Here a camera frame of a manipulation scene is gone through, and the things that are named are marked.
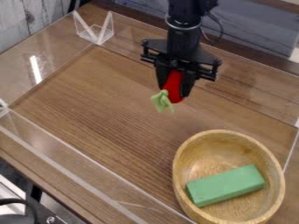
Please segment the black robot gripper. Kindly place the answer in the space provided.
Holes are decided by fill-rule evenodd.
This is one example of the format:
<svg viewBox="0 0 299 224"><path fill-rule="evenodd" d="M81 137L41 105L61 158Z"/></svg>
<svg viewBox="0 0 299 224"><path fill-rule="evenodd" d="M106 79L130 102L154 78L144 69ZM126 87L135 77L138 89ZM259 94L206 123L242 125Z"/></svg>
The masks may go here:
<svg viewBox="0 0 299 224"><path fill-rule="evenodd" d="M200 46L202 28L168 27L166 39L142 41L142 60L154 64L159 88L164 88L172 70L182 72L182 97L188 97L195 81L215 81L222 60Z"/></svg>

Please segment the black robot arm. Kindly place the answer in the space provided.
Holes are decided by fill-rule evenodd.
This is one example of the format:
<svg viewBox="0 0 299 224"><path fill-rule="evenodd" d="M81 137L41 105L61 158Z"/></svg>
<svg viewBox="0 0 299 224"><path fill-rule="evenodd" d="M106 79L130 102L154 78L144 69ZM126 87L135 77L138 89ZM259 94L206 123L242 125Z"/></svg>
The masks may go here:
<svg viewBox="0 0 299 224"><path fill-rule="evenodd" d="M191 94L196 80L215 81L222 60L200 45L202 18L219 0L168 0L166 39L144 39L142 60L155 67L158 85L178 103Z"/></svg>

